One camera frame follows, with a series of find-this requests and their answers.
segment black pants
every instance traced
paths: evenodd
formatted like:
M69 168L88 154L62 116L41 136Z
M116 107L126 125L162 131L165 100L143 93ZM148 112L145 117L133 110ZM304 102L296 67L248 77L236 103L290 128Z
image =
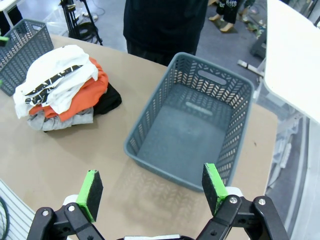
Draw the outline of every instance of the black pants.
M128 54L132 54L137 57L147 59L152 62L165 65L165 66L169 65L172 58L177 53L177 52L176 53L158 53L158 52L147 51L128 40L126 41L126 47L128 49ZM188 53L192 55L196 55L196 51L188 52Z
M216 13L223 15L223 20L227 23L235 24L240 5L240 1L237 0L220 0Z
M22 19L21 12L17 8L17 6L13 7L8 12L8 15L13 25L16 25ZM1 30L1 36L4 36L10 30L10 25L3 11L0 11L0 30Z

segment black print on shirt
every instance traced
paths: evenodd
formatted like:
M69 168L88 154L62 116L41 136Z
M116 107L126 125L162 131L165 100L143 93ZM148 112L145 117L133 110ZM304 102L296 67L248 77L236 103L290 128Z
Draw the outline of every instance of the black print on shirt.
M53 86L53 87L48 87L48 86L52 85L57 80L63 78L67 74L72 73L73 71L81 68L82 66L83 65L71 66L71 67L67 68L66 70L64 70L64 71L54 75L53 77L49 78L48 80L44 81L39 86L37 86L35 88L35 90L33 90L32 92L28 93L25 96L30 96L30 95L34 95L34 94L37 94L37 95L33 96L33 97L27 97L24 102L26 104L33 103L34 105L45 103L48 99L49 93L55 88L55 86Z

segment empty basket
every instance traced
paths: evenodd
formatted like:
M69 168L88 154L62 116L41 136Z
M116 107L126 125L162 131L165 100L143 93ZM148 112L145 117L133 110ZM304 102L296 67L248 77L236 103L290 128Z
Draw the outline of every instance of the empty basket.
M26 80L30 65L54 49L46 24L23 19L5 37L9 42L0 47L1 89L8 95Z
M136 163L203 191L204 163L225 185L235 174L250 114L253 84L186 53L171 61L124 143Z

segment folded clothing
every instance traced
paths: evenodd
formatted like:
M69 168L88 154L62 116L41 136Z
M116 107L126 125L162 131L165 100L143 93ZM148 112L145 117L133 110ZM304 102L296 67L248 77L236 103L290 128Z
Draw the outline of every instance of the folded clothing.
M103 71L102 67L97 63L97 61L92 57L90 57L89 59L98 69L97 81L95 81L94 78L89 79L72 98L68 110L62 113L57 113L51 107L51 105L44 107L42 105L37 105L29 111L29 114L35 115L37 112L43 110L44 116L46 118L59 116L60 120L64 122L72 118L78 112L95 106L98 103L100 97L106 91L109 80L107 74Z
M18 118L27 116L33 106L40 104L61 114L91 79L98 79L98 69L80 47L67 45L49 51L32 63L25 82L16 87L16 114Z
M35 115L31 115L27 123L34 130L52 131L66 129L72 125L92 124L94 122L94 109L90 107L78 112L66 121L61 121L58 116L46 118L44 111L39 111Z
M93 115L106 114L117 108L121 103L122 99L120 94L109 82L108 90L100 97L99 102L93 107Z

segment bolt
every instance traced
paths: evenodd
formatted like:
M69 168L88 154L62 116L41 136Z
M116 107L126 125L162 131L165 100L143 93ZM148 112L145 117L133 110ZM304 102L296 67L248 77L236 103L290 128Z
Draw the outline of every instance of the bolt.
M43 216L48 216L48 214L49 214L49 211L48 211L48 210L44 210L44 211L42 212L42 215L43 215Z
M264 200L263 198L260 198L259 201L258 201L258 203L259 203L260 205L265 205L265 204L266 204L266 200Z
M72 211L74 211L75 210L75 206L70 206L70 207L68 207L68 210L70 211L70 212L72 212Z
M238 199L236 199L234 196L230 198L230 203L236 204L238 202Z

